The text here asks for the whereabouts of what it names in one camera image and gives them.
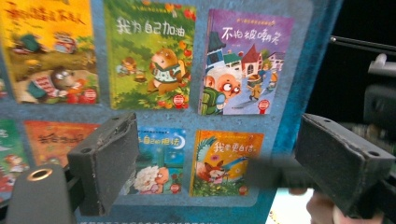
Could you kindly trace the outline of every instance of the orange book cover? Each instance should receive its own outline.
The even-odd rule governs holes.
[[[24,122],[36,165],[67,165],[67,153],[90,135],[99,124],[40,120]]]
[[[89,0],[3,1],[0,39],[18,103],[96,104]]]
[[[260,155],[263,139],[263,133],[197,131],[190,195],[247,195],[248,158]]]

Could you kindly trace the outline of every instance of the green book cover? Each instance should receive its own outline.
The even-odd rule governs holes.
[[[138,0],[104,7],[111,107],[187,108],[195,8]]]
[[[12,119],[0,119],[0,201],[9,199],[19,174],[29,169],[20,135]]]

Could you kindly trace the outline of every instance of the black foam block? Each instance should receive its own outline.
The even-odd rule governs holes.
[[[135,170],[139,153],[135,113],[109,119],[67,155],[70,172],[80,177],[83,216],[104,216]]]

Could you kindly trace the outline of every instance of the book title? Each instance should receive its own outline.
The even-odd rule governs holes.
[[[40,134],[38,136],[38,142],[40,144],[51,144],[51,143],[61,143],[61,144],[70,144],[70,143],[79,143],[84,140],[83,134],[75,134],[72,137],[70,136],[60,136],[56,133],[50,133],[48,135]]]
[[[167,146],[179,146],[180,139],[179,138],[153,138],[149,136],[145,136],[143,139],[138,137],[139,143],[143,143],[145,145],[167,145]]]
[[[241,31],[239,29],[235,30],[231,26],[223,27],[223,34],[221,35],[221,39],[248,39],[255,40],[259,39],[262,43],[271,43],[277,45],[282,34],[278,31],[273,33],[269,33],[267,29],[263,29],[262,31],[251,29],[246,31]]]
[[[140,24],[135,20],[125,20],[123,17],[117,19],[117,31],[120,35],[122,34],[153,34],[153,35],[178,35],[184,36],[185,30],[183,27],[176,27],[167,21],[146,21],[144,24]]]
[[[43,6],[28,7],[20,9],[18,4],[8,1],[9,9],[6,9],[7,16],[14,20],[37,20],[37,21],[72,21],[74,23],[85,22],[81,19],[81,14],[63,8],[48,10]]]
[[[253,147],[253,145],[242,145],[239,143],[222,143],[222,142],[217,142],[214,145],[214,151],[216,153],[224,153],[224,152],[245,152],[245,153],[252,153],[255,152],[256,149]]]

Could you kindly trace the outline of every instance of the yellow book cover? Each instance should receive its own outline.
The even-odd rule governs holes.
[[[263,133],[197,131],[190,196],[247,195],[248,158],[260,155],[263,139]]]
[[[18,103],[96,104],[90,0],[0,4],[1,47]]]

